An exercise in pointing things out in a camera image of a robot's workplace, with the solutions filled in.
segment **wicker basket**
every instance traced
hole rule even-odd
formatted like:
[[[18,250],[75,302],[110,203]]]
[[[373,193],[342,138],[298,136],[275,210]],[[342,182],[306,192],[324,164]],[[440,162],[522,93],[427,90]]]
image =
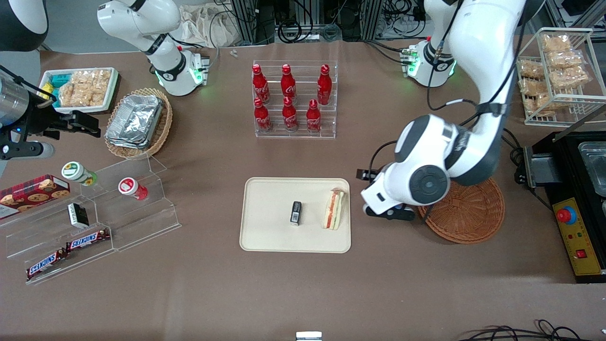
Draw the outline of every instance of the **wicker basket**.
[[[157,153],[160,150],[160,148],[166,141],[166,138],[168,137],[168,131],[170,130],[170,125],[173,122],[173,109],[170,107],[170,103],[169,103],[166,95],[164,95],[162,92],[160,92],[159,90],[156,90],[156,89],[149,89],[149,88],[139,89],[139,90],[135,90],[135,91],[131,92],[127,96],[129,96],[129,95],[142,95],[142,96],[154,95],[162,100],[162,112],[160,113],[161,116],[160,116],[160,119],[158,120],[158,125],[156,126],[156,130],[154,131],[153,137],[151,138],[151,145],[148,149],[118,147],[118,146],[114,146],[113,144],[109,143],[109,141],[107,141],[107,139],[105,139],[105,144],[109,148],[110,152],[112,152],[113,155],[116,155],[118,157],[131,158],[131,157],[135,157],[137,155],[143,154],[143,153],[148,153],[149,155],[154,155],[155,153]],[[116,116],[118,107],[120,107],[120,105],[124,101],[124,98],[126,98],[126,96],[120,100],[120,102],[116,105],[116,107],[114,107],[114,110],[112,111],[112,115],[110,116],[110,119],[107,122],[108,127],[110,126],[110,124],[112,123],[112,120]]]
[[[428,206],[420,206],[421,217]],[[450,183],[446,197],[437,202],[427,226],[441,237],[459,244],[476,244],[494,236],[505,218],[505,201],[492,179],[474,186]]]

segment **coca-cola bottle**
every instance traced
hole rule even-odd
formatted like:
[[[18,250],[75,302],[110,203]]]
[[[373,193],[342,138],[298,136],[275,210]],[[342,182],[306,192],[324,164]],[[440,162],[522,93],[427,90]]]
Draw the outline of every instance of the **coca-cola bottle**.
[[[320,68],[320,77],[318,78],[318,102],[321,106],[328,105],[330,101],[330,91],[333,89],[333,81],[330,79],[330,68],[328,64]]]
[[[262,133],[268,133],[271,131],[271,121],[269,119],[269,113],[267,108],[263,105],[263,101],[260,98],[255,98],[255,120],[257,121],[257,127]]]
[[[316,100],[309,101],[309,109],[307,109],[307,130],[310,133],[320,132],[320,109]]]
[[[284,117],[284,124],[286,125],[287,132],[294,133],[299,129],[299,124],[297,123],[297,110],[293,107],[293,100],[290,97],[284,97],[282,116]]]
[[[259,64],[253,65],[253,87],[255,87],[257,97],[259,97],[263,103],[269,102],[269,86],[267,85],[267,79],[261,72],[261,66]]]
[[[290,65],[282,65],[282,80],[280,81],[282,86],[282,94],[284,97],[290,97],[293,103],[297,100],[297,88],[295,84],[295,78],[290,73]]]

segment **yellow control panel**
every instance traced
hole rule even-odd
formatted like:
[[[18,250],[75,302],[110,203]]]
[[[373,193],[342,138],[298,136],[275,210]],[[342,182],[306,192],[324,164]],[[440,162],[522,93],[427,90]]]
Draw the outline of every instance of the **yellow control panel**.
[[[553,205],[558,227],[568,251],[568,257],[577,276],[599,275],[600,264],[593,250],[585,224],[574,198]]]

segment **table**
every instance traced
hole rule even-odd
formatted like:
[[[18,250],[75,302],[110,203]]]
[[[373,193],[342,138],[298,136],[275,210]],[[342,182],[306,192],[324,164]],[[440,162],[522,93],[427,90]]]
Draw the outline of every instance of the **table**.
[[[397,42],[407,46],[408,42]],[[320,330],[325,340],[454,340],[507,324],[534,330],[548,319],[597,339],[606,328],[602,285],[573,285],[553,213],[513,181],[503,144],[494,179],[506,202],[499,233],[479,245],[454,245],[417,222],[362,213],[355,179],[375,149],[429,113],[425,88],[363,43],[272,44],[221,52],[208,86],[182,97],[168,141],[156,157],[183,226],[38,286],[23,264],[0,257],[2,340],[292,340]],[[205,52],[214,57],[214,50]],[[143,53],[42,52],[42,69],[112,66],[118,98],[159,87]],[[337,59],[339,117],[334,141],[258,140],[253,132],[254,59]],[[434,106],[478,99],[460,69],[431,90]],[[438,115],[460,122],[466,104]],[[107,116],[100,116],[101,125]],[[530,145],[551,130],[521,123],[516,97],[507,127]],[[103,139],[63,133],[56,155],[9,163],[0,186],[78,160],[89,169],[119,158]],[[376,164],[391,160],[382,152]],[[238,245],[244,183],[250,177],[342,177],[351,186],[352,247],[345,254],[245,252]],[[4,255],[4,243],[0,254]]]

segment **red emergency stop button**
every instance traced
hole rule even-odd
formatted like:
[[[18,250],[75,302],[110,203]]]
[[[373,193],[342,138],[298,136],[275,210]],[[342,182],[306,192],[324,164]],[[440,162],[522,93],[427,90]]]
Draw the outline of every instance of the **red emergency stop button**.
[[[576,212],[572,207],[564,206],[556,212],[556,218],[562,223],[572,225],[576,222]]]
[[[587,252],[585,250],[577,250],[576,258],[587,258]]]

